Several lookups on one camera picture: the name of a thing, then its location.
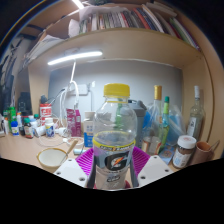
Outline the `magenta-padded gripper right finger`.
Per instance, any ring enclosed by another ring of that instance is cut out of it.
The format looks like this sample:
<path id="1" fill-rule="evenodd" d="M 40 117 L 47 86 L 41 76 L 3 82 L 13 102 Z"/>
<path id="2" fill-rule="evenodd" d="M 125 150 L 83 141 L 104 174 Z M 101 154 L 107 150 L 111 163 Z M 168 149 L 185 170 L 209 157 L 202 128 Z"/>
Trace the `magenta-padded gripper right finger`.
<path id="1" fill-rule="evenodd" d="M 130 176 L 134 188 L 146 186 L 172 173 L 159 156 L 149 156 L 137 147 L 133 149 Z"/>

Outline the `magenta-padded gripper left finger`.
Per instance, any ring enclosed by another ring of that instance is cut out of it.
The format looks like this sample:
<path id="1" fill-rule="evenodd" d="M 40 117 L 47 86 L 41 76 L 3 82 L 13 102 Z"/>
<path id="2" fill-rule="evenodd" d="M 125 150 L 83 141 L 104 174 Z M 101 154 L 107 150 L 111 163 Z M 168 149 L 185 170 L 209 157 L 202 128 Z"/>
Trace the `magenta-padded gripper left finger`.
<path id="1" fill-rule="evenodd" d="M 93 149 L 88 149 L 76 159 L 67 159 L 54 174 L 78 186 L 93 189 L 95 167 Z"/>

